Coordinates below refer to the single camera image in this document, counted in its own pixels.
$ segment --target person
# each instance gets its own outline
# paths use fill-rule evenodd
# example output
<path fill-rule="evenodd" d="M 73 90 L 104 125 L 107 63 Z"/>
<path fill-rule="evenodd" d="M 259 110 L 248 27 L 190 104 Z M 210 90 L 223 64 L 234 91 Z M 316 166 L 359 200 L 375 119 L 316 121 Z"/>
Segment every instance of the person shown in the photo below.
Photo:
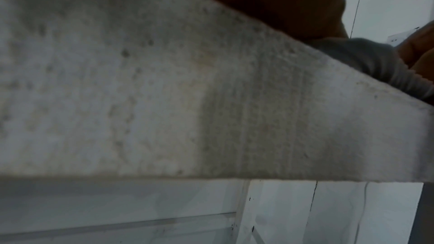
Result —
<path fill-rule="evenodd" d="M 345 0 L 218 1 L 416 98 L 434 96 L 434 22 L 392 48 L 348 39 L 342 24 Z"/>

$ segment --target gray sleeve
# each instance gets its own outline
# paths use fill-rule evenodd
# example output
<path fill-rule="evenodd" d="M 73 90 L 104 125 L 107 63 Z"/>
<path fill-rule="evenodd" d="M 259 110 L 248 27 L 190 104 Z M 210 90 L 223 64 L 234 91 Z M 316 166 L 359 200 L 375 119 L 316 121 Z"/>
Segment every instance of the gray sleeve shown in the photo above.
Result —
<path fill-rule="evenodd" d="M 434 95 L 433 83 L 409 70 L 390 45 L 362 38 L 324 38 L 307 44 L 415 98 Z"/>

